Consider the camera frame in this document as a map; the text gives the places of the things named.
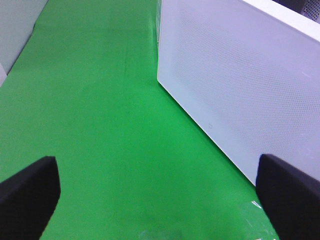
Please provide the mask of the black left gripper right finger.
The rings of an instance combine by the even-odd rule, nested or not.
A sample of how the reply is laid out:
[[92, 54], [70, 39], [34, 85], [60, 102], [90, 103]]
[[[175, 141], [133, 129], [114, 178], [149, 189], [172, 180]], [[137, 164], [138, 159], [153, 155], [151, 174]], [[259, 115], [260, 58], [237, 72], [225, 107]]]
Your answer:
[[259, 158], [255, 191], [281, 240], [320, 238], [320, 182], [272, 154]]

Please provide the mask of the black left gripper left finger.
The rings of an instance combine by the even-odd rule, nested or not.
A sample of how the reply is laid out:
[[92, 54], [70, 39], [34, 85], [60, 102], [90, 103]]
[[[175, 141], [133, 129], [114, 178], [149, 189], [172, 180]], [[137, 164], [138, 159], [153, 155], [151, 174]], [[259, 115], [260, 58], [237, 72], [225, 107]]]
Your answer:
[[0, 184], [0, 238], [38, 240], [61, 196], [54, 156], [44, 156]]

